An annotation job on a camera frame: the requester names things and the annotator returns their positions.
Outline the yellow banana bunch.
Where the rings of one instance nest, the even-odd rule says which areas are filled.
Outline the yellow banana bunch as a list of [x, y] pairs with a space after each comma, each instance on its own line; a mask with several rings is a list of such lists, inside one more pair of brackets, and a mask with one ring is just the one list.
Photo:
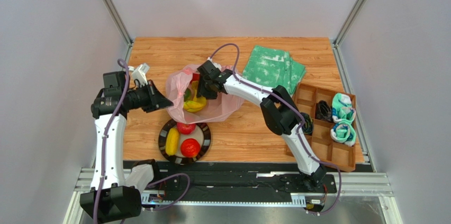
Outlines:
[[190, 113], [195, 113], [204, 109], [207, 105], [207, 99], [204, 97], [197, 98], [197, 86], [198, 81], [191, 82], [190, 87], [188, 87], [192, 91], [192, 99], [190, 101], [184, 101], [183, 109]]

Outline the pink plastic bag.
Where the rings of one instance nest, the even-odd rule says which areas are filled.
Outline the pink plastic bag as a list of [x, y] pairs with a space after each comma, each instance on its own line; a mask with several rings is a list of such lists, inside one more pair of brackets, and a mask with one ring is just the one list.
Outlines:
[[190, 64], [183, 69], [170, 74], [166, 80], [166, 97], [173, 102], [173, 106], [166, 109], [169, 116], [177, 122], [208, 123], [225, 121], [232, 113], [239, 110], [244, 99], [219, 93], [215, 100], [207, 100], [207, 105], [201, 111], [190, 113], [183, 109], [184, 92], [190, 87], [192, 74], [197, 73], [199, 64]]

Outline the red apple fruit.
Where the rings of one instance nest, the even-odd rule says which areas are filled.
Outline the red apple fruit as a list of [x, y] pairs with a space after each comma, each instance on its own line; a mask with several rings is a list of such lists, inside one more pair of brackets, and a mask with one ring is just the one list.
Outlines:
[[178, 122], [176, 128], [180, 134], [190, 135], [195, 131], [196, 124], [185, 124]]

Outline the yellow mango fruit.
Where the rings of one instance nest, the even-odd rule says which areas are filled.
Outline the yellow mango fruit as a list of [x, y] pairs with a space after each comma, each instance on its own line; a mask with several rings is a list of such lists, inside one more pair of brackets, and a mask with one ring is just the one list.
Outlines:
[[165, 152], [168, 156], [173, 156], [177, 153], [179, 139], [180, 133], [178, 132], [177, 128], [171, 128], [167, 134], [165, 144]]

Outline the red tomato fruit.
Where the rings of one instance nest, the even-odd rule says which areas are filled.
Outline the red tomato fruit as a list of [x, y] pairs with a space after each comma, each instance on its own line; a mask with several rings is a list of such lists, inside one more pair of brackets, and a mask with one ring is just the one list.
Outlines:
[[185, 139], [181, 146], [180, 151], [184, 157], [193, 158], [198, 155], [201, 150], [200, 143], [194, 138]]

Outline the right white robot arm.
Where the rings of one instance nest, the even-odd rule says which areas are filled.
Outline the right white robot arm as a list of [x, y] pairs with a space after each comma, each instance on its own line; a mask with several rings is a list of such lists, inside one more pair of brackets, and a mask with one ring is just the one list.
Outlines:
[[257, 85], [242, 78], [233, 70], [221, 71], [210, 60], [201, 64], [197, 71], [200, 73], [198, 96], [212, 100], [218, 97], [219, 93], [225, 93], [259, 106], [266, 127], [284, 139], [299, 171], [306, 175], [312, 186], [322, 186], [327, 171], [314, 154], [302, 131], [304, 117], [283, 86], [270, 88]]

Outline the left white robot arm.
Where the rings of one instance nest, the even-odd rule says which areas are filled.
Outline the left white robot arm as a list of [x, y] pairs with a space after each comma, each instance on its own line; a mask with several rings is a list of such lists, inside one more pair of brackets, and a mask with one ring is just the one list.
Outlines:
[[160, 178], [154, 159], [142, 160], [125, 175], [123, 138], [129, 111], [146, 113], [168, 108], [173, 103], [135, 69], [103, 75], [91, 112], [97, 132], [96, 164], [89, 192], [80, 196], [81, 208], [95, 223], [108, 223], [140, 215], [141, 195], [146, 186]]

